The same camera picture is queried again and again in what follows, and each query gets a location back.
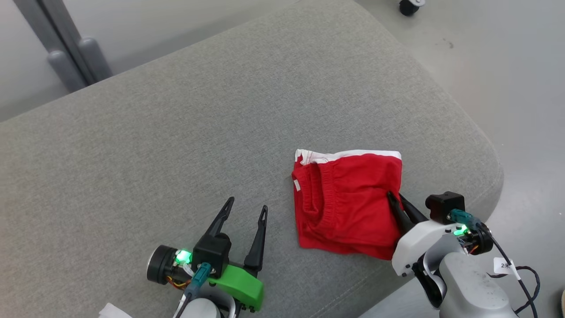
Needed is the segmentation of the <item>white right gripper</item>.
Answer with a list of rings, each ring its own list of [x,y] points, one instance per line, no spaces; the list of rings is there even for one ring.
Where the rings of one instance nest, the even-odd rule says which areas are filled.
[[[408,275],[414,264],[430,276],[450,252],[480,255],[493,248],[489,231],[472,230],[460,223],[442,225],[429,220],[402,194],[396,196],[389,191],[387,198],[401,235],[392,258],[398,276]]]

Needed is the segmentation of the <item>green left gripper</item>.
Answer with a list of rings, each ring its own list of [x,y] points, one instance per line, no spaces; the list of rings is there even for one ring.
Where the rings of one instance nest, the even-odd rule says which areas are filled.
[[[230,239],[222,227],[230,216],[235,197],[229,197],[206,230],[206,238]],[[233,300],[252,311],[262,308],[264,285],[257,278],[263,267],[268,207],[263,205],[257,231],[242,265],[230,263],[229,251],[212,252],[209,248],[188,251],[161,245],[151,254],[147,279],[158,284],[171,284],[193,298],[208,283],[218,287]]]

